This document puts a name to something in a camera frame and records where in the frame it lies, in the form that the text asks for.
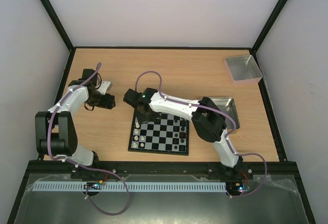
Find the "black chess board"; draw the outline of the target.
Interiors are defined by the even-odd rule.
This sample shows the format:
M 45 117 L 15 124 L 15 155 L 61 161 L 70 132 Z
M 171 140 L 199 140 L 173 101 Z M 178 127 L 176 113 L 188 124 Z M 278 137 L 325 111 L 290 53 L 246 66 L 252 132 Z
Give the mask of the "black chess board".
M 162 113 L 155 122 L 142 124 L 134 112 L 128 151 L 188 156 L 189 121 Z

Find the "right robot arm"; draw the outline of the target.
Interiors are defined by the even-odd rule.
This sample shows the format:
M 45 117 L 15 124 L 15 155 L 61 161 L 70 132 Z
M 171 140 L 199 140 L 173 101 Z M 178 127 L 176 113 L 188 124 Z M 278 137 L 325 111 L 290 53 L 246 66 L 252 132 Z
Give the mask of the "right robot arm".
M 156 122 L 162 114 L 171 114 L 191 122 L 197 135 L 212 143 L 217 151 L 226 177 L 236 178 L 242 169 L 242 156 L 235 150 L 229 138 L 226 118 L 208 97 L 187 100 L 162 94 L 159 90 L 146 88 L 143 93 L 129 89 L 123 101 L 134 108 L 140 124 Z

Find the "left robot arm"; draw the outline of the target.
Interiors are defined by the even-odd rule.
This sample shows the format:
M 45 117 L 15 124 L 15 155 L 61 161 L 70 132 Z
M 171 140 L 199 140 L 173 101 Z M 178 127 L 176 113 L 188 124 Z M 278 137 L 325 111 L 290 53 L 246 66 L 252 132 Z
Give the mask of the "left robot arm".
M 98 165 L 97 153 L 78 144 L 73 117 L 82 106 L 88 111 L 115 107 L 115 96 L 108 93 L 111 82 L 102 80 L 100 68 L 98 63 L 95 70 L 83 69 L 81 78 L 69 83 L 66 93 L 52 108 L 35 115 L 39 154 L 54 161 L 70 162 L 77 168 Z

